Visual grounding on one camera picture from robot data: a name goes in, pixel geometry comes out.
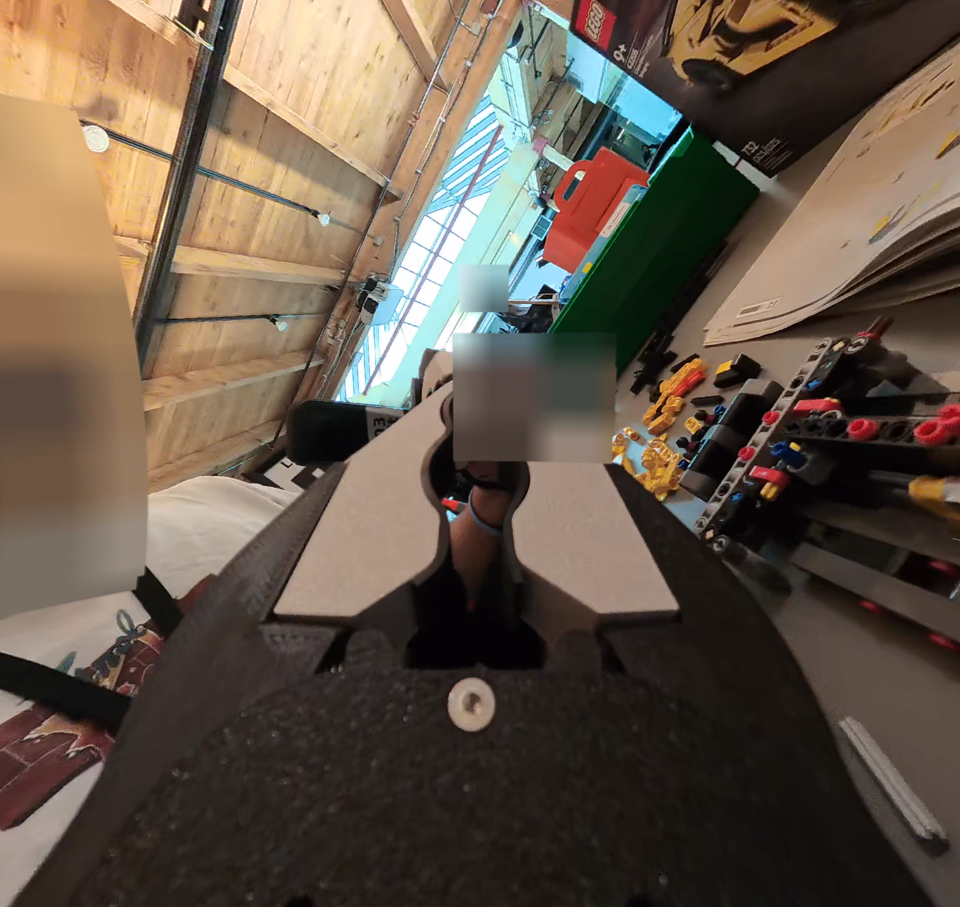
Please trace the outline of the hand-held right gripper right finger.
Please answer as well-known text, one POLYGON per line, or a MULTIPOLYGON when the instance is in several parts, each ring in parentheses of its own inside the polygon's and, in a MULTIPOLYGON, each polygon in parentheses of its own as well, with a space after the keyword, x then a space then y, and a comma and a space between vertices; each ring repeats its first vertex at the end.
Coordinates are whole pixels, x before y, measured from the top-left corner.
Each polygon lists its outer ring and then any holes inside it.
POLYGON ((601 669, 609 633, 680 621, 680 604, 608 465, 502 466, 510 494, 490 613, 536 669, 601 669))

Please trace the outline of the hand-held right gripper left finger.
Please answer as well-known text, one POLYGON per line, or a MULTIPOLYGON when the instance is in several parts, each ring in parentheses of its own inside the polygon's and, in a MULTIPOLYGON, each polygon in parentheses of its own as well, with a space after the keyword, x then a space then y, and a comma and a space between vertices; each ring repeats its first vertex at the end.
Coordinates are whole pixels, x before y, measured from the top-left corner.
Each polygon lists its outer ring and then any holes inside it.
POLYGON ((454 610, 450 520, 435 474, 453 467, 441 385, 342 469, 273 604, 273 625, 377 634, 406 669, 454 610))

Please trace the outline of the pile of yellow lego pieces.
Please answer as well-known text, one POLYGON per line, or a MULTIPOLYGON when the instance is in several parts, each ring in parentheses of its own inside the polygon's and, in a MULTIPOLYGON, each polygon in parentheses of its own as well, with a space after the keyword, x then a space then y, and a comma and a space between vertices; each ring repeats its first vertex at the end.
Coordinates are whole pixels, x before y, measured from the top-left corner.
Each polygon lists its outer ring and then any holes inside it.
POLYGON ((654 399, 641 419, 644 432, 628 426, 611 438, 612 461, 658 502, 666 501, 678 490, 685 471, 680 467, 681 454, 670 447, 667 435, 687 408, 689 394, 704 382, 684 395, 674 393, 674 388, 688 372, 696 370, 708 374, 709 366, 693 354, 655 385, 654 399))

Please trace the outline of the lego car chassis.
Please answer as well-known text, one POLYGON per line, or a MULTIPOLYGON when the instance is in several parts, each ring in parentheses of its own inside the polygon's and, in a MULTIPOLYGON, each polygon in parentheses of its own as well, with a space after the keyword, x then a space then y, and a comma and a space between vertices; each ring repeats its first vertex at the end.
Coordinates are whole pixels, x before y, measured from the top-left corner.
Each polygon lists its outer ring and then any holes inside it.
POLYGON ((882 316, 815 344, 786 385, 753 379, 694 435, 694 535, 740 574, 786 565, 958 653, 958 370, 888 347, 882 316))

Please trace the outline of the grey lego axle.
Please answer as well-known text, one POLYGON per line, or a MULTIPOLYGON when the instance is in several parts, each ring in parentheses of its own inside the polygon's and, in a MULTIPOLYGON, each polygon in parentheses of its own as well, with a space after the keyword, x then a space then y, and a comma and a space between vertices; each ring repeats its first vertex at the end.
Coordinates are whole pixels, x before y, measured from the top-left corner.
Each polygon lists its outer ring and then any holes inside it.
POLYGON ((951 847, 949 834, 867 728, 850 716, 840 719, 838 728, 917 843, 932 856, 946 853, 951 847))

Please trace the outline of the white instruction booklet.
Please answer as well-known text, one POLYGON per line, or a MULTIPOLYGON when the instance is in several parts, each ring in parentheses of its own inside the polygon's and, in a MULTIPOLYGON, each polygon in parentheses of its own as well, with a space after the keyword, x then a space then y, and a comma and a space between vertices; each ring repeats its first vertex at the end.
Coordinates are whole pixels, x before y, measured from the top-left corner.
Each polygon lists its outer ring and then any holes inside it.
POLYGON ((959 285, 959 45, 863 115, 704 328, 707 347, 959 285))

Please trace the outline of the person's left forearm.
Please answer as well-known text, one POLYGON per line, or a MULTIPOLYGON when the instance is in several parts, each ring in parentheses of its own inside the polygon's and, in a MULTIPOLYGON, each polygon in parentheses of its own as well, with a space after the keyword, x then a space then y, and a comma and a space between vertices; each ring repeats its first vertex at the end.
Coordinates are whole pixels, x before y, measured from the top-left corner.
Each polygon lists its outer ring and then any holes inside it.
POLYGON ((477 529, 469 513, 469 502, 488 524, 504 527, 511 495, 502 489, 474 486, 466 509, 450 523, 450 551, 453 568, 462 581, 465 608, 472 613, 479 592, 498 558, 502 536, 492 537, 477 529))

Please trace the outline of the black yellow lego connector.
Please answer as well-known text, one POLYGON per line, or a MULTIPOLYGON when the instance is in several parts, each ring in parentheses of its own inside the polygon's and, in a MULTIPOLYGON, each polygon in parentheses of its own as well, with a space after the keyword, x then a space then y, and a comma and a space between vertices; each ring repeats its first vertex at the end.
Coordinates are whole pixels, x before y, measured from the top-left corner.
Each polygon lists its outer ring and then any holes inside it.
POLYGON ((712 385, 719 391, 726 391, 739 387, 748 380, 759 378, 762 371, 763 365, 760 362, 741 353, 717 366, 712 385))

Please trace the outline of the lego set box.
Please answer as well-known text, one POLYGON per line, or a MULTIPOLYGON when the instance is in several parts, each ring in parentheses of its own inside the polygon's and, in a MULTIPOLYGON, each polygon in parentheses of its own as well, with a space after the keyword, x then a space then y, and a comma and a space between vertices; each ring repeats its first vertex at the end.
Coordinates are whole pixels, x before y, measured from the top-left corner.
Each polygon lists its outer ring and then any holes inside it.
POLYGON ((959 0, 575 0, 570 29, 774 176, 951 46, 959 0))

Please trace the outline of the white ceiling device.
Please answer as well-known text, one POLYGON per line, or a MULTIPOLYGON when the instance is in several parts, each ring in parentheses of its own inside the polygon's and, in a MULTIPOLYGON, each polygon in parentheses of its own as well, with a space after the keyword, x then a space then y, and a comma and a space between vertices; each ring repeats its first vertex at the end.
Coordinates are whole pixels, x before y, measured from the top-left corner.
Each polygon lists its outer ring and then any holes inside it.
POLYGON ((367 277, 358 288, 359 320, 370 326, 389 325, 395 320, 403 296, 400 286, 376 276, 367 277))

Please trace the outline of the white cloth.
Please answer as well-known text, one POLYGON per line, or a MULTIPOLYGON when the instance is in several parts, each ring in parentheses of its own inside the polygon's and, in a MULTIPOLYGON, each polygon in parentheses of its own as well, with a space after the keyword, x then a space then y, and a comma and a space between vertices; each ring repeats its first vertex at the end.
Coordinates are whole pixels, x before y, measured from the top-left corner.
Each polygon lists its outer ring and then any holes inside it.
MULTIPOLYGON (((188 611, 198 585, 297 497, 228 477, 194 478, 150 494, 147 567, 188 611)), ((138 695, 163 646, 132 592, 21 613, 1 625, 2 653, 127 697, 138 695)), ((8 692, 1 720, 1 903, 10 905, 83 805, 114 737, 8 692)))

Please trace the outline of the green plastic bin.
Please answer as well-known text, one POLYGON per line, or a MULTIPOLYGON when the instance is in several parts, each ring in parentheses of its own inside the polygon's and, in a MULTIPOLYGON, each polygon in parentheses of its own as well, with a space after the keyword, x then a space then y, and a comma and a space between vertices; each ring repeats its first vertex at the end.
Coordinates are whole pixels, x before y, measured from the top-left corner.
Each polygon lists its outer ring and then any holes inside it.
POLYGON ((614 348, 623 373, 759 195, 758 184, 710 138, 685 133, 621 217, 549 337, 567 349, 614 348))

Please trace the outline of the black steel ceiling beam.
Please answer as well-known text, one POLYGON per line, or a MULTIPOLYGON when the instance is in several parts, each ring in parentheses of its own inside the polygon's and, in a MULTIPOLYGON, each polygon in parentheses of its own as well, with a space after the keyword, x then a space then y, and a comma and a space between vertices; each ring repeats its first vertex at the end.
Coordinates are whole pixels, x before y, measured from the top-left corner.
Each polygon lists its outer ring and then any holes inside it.
POLYGON ((244 0, 187 0, 185 29, 202 26, 174 153, 133 312, 140 375, 148 376, 173 296, 173 261, 197 180, 219 87, 244 0))

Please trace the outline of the light blue wrapped package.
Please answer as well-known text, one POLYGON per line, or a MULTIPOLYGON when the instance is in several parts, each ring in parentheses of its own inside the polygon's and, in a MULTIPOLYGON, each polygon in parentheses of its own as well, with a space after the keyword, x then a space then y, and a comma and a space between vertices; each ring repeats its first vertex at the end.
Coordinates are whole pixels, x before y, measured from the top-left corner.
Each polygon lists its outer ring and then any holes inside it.
POLYGON ((612 205, 602 221, 595 239, 582 255, 582 259, 576 270, 571 274, 571 278, 582 277, 598 260, 601 253, 604 252, 614 235, 619 229, 621 223, 630 213, 633 207, 639 204, 647 193, 647 188, 640 184, 633 184, 626 190, 621 198, 612 205))

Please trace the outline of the black lego frame piece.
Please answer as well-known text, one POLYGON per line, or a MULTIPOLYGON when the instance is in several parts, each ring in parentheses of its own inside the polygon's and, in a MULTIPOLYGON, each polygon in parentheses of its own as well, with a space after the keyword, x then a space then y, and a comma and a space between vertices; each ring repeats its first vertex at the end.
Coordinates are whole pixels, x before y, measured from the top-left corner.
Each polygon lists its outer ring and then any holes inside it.
POLYGON ((659 383, 658 378, 664 369, 676 362, 678 355, 671 349, 674 331, 713 280, 727 255, 728 247, 729 241, 720 241, 668 303, 654 325, 651 336, 635 358, 637 367, 632 373, 630 384, 630 393, 633 396, 638 396, 645 389, 659 383))

